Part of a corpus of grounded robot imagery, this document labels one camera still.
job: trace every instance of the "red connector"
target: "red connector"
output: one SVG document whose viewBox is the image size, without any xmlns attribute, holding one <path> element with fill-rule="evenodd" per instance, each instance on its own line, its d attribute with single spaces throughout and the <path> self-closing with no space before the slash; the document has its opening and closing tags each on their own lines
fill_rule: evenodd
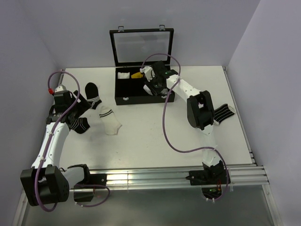
<svg viewBox="0 0 301 226">
<path fill-rule="evenodd" d="M 53 89 L 49 88 L 49 89 L 48 89 L 48 92 L 49 92 L 51 95 L 54 95 Z"/>
</svg>

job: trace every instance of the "white table surface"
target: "white table surface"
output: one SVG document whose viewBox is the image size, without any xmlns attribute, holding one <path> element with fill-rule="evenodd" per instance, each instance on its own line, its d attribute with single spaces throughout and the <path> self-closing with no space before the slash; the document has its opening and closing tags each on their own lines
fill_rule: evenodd
<svg viewBox="0 0 301 226">
<path fill-rule="evenodd" d="M 166 143 L 162 131 L 164 104 L 117 106 L 114 99 L 115 68 L 67 68 L 80 84 L 81 94 L 86 97 L 85 86 L 93 82 L 98 86 L 104 105 L 114 111 L 122 127 L 118 135 L 109 136 L 95 110 L 88 110 L 91 128 L 84 134 L 73 130 L 69 133 L 60 160 L 60 167 L 85 163 L 90 169 L 133 169 L 154 167 L 199 166 L 200 151 L 177 153 Z M 214 108 L 233 99 L 221 66 L 184 66 L 181 77 L 199 90 L 208 90 Z M 76 83 L 65 75 L 63 85 L 74 91 Z M 179 96 L 168 103 L 166 132 L 171 143 L 181 150 L 200 147 L 199 133 L 190 126 L 186 116 L 186 104 Z M 214 126 L 217 149 L 228 165 L 252 164 L 246 140 L 237 115 Z"/>
</svg>

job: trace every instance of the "yellow sponge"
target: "yellow sponge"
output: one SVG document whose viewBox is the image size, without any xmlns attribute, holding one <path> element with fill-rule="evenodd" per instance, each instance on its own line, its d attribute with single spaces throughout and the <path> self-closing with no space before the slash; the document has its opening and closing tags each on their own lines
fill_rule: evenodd
<svg viewBox="0 0 301 226">
<path fill-rule="evenodd" d="M 140 79 L 140 78 L 143 78 L 143 74 L 141 74 L 141 72 L 137 72 L 135 74 L 132 74 L 131 78 L 132 79 Z"/>
</svg>

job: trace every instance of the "sock with black stripes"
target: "sock with black stripes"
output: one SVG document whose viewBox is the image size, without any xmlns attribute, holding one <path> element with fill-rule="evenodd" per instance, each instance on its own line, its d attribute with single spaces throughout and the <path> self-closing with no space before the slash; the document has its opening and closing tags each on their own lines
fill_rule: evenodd
<svg viewBox="0 0 301 226">
<path fill-rule="evenodd" d="M 107 135 L 117 135 L 118 130 L 122 126 L 121 123 L 116 119 L 112 109 L 101 106 L 99 111 L 99 117 L 104 123 L 104 131 Z"/>
<path fill-rule="evenodd" d="M 75 132 L 82 134 L 90 128 L 87 118 L 78 118 L 74 121 L 71 129 Z"/>
<path fill-rule="evenodd" d="M 98 94 L 97 86 L 94 83 L 89 82 L 85 87 L 85 92 L 87 101 L 91 104 L 91 108 L 95 110 L 96 107 L 102 102 Z"/>
<path fill-rule="evenodd" d="M 224 105 L 220 106 L 219 108 L 214 110 L 215 125 L 219 125 L 225 119 L 233 116 L 235 114 L 235 112 L 236 112 L 236 110 L 233 107 L 228 106 L 228 104 L 224 104 Z"/>
</svg>

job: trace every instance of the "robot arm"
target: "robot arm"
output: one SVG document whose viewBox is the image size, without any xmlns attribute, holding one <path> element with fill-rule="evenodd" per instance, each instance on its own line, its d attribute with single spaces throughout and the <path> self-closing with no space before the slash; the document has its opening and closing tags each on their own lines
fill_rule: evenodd
<svg viewBox="0 0 301 226">
<path fill-rule="evenodd" d="M 145 74 L 145 85 L 148 86 L 153 95 L 166 94 L 166 89 L 171 89 L 181 79 L 176 71 L 168 70 L 162 61 L 156 62 L 152 66 L 146 66 L 140 71 Z M 210 93 L 194 88 L 183 79 L 177 83 L 173 91 L 186 102 L 188 122 L 192 127 L 198 128 L 202 146 L 216 148 L 213 133 L 214 107 Z M 223 162 L 217 152 L 212 149 L 203 149 L 202 154 L 204 170 L 198 172 L 198 177 L 187 177 L 190 183 L 196 178 L 199 183 L 195 185 L 212 185 L 219 181 L 224 182 L 226 169 L 224 169 Z M 203 188 L 202 191 L 205 197 L 209 199 L 217 198 L 222 193 L 218 189 Z"/>
<path fill-rule="evenodd" d="M 91 107 L 81 95 L 79 97 L 80 102 L 77 102 L 58 123 L 53 133 L 46 157 L 42 157 L 49 134 L 52 132 L 55 122 L 75 101 L 73 94 L 67 91 L 63 85 L 60 85 L 55 89 L 53 96 L 55 104 L 50 108 L 49 116 L 46 120 L 46 131 L 38 157 L 32 164 L 32 167 L 23 170 L 20 176 L 24 191 L 31 206 L 38 205 L 35 196 L 34 180 L 41 159 L 43 159 L 44 162 L 39 174 L 38 191 L 43 204 L 66 201 L 69 196 L 70 188 L 74 187 L 77 183 L 85 183 L 89 179 L 89 169 L 86 165 L 71 166 L 65 172 L 61 172 L 59 169 L 63 145 L 71 126 L 77 118 Z"/>
</svg>

